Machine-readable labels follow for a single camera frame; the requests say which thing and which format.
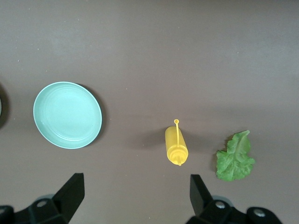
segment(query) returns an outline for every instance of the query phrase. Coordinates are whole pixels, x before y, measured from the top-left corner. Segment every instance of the gray table surface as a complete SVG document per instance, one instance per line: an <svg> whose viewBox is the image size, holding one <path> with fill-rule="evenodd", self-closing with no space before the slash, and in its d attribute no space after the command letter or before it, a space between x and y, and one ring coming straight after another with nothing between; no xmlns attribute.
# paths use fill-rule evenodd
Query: gray table surface
<svg viewBox="0 0 299 224"><path fill-rule="evenodd" d="M210 0L2 1L0 204L21 210L85 174L71 224L183 224L190 174L245 212L298 222L299 2ZM84 85L103 110L90 145L49 143L33 120L39 91ZM189 149L166 157L173 120ZM217 150L250 130L245 179L215 175Z"/></svg>

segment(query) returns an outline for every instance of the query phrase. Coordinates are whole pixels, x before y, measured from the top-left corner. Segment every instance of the green lettuce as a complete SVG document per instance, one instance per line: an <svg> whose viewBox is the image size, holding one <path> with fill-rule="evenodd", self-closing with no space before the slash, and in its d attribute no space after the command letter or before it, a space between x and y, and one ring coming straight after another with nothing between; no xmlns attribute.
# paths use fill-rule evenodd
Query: green lettuce
<svg viewBox="0 0 299 224"><path fill-rule="evenodd" d="M250 131L236 133L227 143L227 151L217 152L217 177L224 181L239 180L250 174L253 158L247 156L250 142L247 135Z"/></svg>

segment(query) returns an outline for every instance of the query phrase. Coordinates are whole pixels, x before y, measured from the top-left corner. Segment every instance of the plate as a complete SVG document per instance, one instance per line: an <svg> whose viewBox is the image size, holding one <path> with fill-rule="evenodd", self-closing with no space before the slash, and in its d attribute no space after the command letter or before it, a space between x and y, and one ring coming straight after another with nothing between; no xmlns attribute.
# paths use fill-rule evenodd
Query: plate
<svg viewBox="0 0 299 224"><path fill-rule="evenodd" d="M90 144L102 125L97 100L87 89L70 82L43 88L35 99L33 117L45 139L68 149Z"/></svg>

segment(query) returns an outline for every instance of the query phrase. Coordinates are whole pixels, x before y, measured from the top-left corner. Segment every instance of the yellow bottle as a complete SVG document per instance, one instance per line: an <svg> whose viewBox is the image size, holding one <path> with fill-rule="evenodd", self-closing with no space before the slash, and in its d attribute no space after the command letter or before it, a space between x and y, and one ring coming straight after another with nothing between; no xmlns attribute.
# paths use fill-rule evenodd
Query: yellow bottle
<svg viewBox="0 0 299 224"><path fill-rule="evenodd" d="M181 166L188 158L188 149L181 130L178 128L179 120L175 119L176 126L171 126L165 131L167 158L176 165Z"/></svg>

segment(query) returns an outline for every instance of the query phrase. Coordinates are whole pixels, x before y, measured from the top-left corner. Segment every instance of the silver bolt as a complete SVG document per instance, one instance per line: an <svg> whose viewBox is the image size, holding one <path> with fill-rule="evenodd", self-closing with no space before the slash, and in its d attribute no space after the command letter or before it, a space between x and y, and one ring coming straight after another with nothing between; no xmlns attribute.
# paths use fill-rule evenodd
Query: silver bolt
<svg viewBox="0 0 299 224"><path fill-rule="evenodd" d="M36 206L40 208L40 207L43 207L46 203L47 203L47 201L44 200L44 201L37 203Z"/></svg>
<svg viewBox="0 0 299 224"><path fill-rule="evenodd" d="M219 209L223 209L223 208L225 208L225 204L224 204L223 202L220 202L220 201L217 201L217 202L216 202L216 206L217 206L217 208L219 208Z"/></svg>
<svg viewBox="0 0 299 224"><path fill-rule="evenodd" d="M256 214L259 217L265 217L266 216L266 214L260 209L254 209L253 212L254 212L254 214Z"/></svg>

